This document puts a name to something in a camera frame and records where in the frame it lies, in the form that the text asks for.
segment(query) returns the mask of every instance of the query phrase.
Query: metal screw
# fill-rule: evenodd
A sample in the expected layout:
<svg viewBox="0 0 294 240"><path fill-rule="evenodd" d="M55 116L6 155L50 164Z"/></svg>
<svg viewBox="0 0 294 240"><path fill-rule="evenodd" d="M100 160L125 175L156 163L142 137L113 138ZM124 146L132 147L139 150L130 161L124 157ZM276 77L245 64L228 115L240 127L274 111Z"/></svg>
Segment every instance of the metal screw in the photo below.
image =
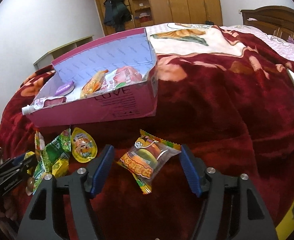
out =
<svg viewBox="0 0 294 240"><path fill-rule="evenodd" d="M85 172L86 172L85 168L79 168L77 171L78 174L84 174Z"/></svg>
<svg viewBox="0 0 294 240"><path fill-rule="evenodd" d="M44 179L45 180L50 180L53 176L51 174L46 174Z"/></svg>
<svg viewBox="0 0 294 240"><path fill-rule="evenodd" d="M247 179L249 179L249 176L247 174L243 173L240 175L240 178L243 180L247 180Z"/></svg>
<svg viewBox="0 0 294 240"><path fill-rule="evenodd" d="M209 168L207 168L207 172L210 174L214 174L216 172L216 169L213 167L209 167Z"/></svg>

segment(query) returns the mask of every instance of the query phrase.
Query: pink box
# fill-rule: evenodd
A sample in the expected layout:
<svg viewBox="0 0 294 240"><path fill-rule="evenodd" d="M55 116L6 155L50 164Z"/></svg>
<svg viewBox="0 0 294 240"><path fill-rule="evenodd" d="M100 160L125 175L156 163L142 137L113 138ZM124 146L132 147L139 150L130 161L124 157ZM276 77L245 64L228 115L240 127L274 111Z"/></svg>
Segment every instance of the pink box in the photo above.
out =
<svg viewBox="0 0 294 240"><path fill-rule="evenodd" d="M58 87L73 80L80 93L83 85L98 71L110 72L125 65L138 70L143 81L95 97L77 99L41 108L27 117L37 126L58 126L154 116L157 107L157 56L144 28L128 30L84 44L52 64L55 75L35 97L54 96Z"/></svg>

